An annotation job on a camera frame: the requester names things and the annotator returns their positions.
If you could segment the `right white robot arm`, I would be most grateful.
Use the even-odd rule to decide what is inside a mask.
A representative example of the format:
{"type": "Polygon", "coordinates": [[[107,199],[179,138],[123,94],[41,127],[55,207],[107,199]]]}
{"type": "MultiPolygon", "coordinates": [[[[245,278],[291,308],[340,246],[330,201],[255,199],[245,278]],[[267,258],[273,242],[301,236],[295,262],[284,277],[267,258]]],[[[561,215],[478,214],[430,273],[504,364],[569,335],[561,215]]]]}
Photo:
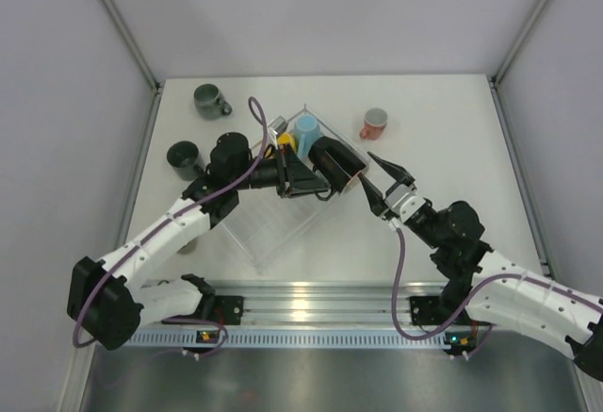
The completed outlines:
{"type": "Polygon", "coordinates": [[[469,318],[540,341],[602,378],[602,300],[522,267],[482,240],[475,209],[456,201],[435,210],[410,173],[393,162],[373,160],[394,183],[380,191],[359,176],[370,211],[400,238],[409,230],[432,249],[431,261],[448,280],[440,297],[444,331],[469,318]]]}

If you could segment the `yellow enamel mug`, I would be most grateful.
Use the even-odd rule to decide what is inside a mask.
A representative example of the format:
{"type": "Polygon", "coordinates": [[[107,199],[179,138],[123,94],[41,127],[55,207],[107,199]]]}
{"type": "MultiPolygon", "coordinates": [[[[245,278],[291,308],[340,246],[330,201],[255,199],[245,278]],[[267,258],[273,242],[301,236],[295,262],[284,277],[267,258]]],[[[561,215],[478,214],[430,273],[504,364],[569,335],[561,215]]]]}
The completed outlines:
{"type": "Polygon", "coordinates": [[[277,143],[279,145],[289,145],[294,152],[297,151],[297,142],[291,133],[285,132],[280,135],[277,139],[277,143]]]}

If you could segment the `pink coral mug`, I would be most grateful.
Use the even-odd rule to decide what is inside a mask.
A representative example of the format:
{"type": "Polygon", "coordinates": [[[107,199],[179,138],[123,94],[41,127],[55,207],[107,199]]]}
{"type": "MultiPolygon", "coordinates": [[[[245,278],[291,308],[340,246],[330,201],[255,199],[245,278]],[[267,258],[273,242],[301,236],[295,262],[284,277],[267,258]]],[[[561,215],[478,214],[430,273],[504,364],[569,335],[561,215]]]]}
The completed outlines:
{"type": "Polygon", "coordinates": [[[388,124],[388,114],[382,108],[374,107],[365,113],[364,126],[359,136],[362,140],[377,140],[388,124]]]}

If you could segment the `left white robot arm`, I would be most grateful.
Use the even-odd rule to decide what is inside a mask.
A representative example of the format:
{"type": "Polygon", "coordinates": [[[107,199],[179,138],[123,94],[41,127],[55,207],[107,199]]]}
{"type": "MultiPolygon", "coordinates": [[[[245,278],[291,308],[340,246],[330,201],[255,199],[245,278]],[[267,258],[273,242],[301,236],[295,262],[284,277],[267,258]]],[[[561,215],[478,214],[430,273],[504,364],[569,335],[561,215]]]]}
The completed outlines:
{"type": "Polygon", "coordinates": [[[73,343],[84,347],[81,332],[108,350],[121,347],[141,327],[173,318],[208,321],[215,290],[194,274],[148,285],[151,274],[190,242],[216,227],[239,204],[242,190],[272,188],[281,198],[325,192],[316,175],[290,145],[270,157],[254,156],[240,133],[220,136],[210,163],[156,222],[115,251],[73,267],[67,314],[75,322],[73,343]]]}

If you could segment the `light blue mug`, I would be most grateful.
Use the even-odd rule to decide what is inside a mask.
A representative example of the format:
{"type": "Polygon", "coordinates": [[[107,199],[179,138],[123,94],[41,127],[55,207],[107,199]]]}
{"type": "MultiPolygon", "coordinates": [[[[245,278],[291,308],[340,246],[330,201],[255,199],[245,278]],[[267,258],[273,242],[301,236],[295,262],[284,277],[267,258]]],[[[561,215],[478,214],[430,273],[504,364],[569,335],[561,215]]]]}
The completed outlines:
{"type": "Polygon", "coordinates": [[[312,145],[322,136],[318,119],[311,114],[301,115],[293,127],[293,137],[297,144],[297,156],[306,159],[312,145]]]}

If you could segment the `dark green cup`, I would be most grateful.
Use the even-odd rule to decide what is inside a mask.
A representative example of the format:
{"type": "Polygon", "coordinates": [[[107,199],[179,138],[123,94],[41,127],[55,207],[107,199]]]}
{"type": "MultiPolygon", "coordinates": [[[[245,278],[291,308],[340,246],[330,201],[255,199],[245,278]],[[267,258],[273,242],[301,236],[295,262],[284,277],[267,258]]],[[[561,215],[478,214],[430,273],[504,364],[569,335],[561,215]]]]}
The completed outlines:
{"type": "Polygon", "coordinates": [[[204,172],[200,150],[192,141],[180,140],[173,144],[166,154],[166,159],[183,180],[193,181],[204,172]]]}

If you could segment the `black mug white interior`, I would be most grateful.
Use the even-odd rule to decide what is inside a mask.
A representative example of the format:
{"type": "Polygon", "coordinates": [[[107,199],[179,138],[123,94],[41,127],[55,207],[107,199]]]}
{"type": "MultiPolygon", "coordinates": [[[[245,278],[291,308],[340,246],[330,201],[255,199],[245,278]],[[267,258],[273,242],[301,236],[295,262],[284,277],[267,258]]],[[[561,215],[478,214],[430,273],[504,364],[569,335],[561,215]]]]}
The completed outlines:
{"type": "Polygon", "coordinates": [[[323,136],[310,148],[308,158],[337,193],[344,192],[367,164],[347,144],[323,136]]]}

